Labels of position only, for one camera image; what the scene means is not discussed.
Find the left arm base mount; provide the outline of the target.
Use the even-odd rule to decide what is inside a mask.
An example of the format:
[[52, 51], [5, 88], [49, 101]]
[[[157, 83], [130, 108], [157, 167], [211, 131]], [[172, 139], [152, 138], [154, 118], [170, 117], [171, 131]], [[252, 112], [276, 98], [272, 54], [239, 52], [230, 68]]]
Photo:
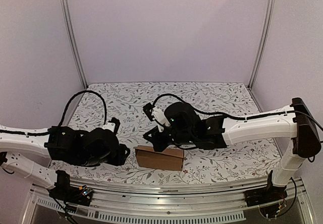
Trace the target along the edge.
[[49, 191], [49, 196], [63, 201], [65, 204], [73, 203], [82, 206], [90, 206], [94, 190], [89, 196], [78, 195], [79, 187], [54, 187]]

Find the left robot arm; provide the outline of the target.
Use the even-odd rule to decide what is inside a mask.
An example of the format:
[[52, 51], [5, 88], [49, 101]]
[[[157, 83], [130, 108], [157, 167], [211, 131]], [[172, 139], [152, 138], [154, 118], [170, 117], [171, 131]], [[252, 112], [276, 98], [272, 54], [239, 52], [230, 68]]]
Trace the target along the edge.
[[70, 201], [75, 197], [75, 190], [62, 181], [66, 173], [56, 173], [24, 157], [24, 154], [81, 167], [103, 163], [121, 166], [130, 155], [130, 149], [119, 143], [117, 130], [115, 123], [90, 132], [62, 126], [34, 130], [1, 126], [1, 167], [21, 173], [24, 178], [32, 179], [46, 189], [55, 188], [63, 200]]

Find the brown cardboard box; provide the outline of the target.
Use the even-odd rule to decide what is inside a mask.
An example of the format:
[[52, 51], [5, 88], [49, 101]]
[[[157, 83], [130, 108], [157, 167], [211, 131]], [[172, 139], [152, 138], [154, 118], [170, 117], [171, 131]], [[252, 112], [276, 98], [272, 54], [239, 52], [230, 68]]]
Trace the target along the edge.
[[156, 152], [152, 147], [143, 145], [136, 146], [134, 150], [140, 167], [165, 171], [181, 171], [183, 169], [183, 150], [170, 148]]

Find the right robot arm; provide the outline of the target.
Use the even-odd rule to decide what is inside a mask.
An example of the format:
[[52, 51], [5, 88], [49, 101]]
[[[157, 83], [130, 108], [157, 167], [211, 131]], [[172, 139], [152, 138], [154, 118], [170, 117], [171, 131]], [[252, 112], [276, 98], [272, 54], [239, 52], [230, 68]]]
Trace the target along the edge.
[[206, 113], [208, 117], [203, 120], [199, 116], [202, 112], [183, 100], [165, 110], [155, 102], [147, 103], [143, 112], [157, 124], [143, 135], [157, 152], [171, 145], [213, 150], [252, 140], [290, 139], [280, 163], [269, 174], [267, 186], [261, 191], [261, 198], [266, 202], [279, 196], [281, 188], [302, 163], [315, 157], [322, 148], [317, 132], [319, 124], [301, 98], [293, 98], [290, 105], [281, 109], [240, 117], [215, 112]]

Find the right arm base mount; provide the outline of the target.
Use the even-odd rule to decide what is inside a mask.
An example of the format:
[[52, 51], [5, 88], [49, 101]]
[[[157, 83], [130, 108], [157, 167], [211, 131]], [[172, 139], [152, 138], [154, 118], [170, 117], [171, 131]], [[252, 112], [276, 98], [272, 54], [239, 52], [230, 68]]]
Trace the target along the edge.
[[263, 187], [244, 192], [244, 200], [248, 207], [275, 202], [286, 197], [285, 187]]

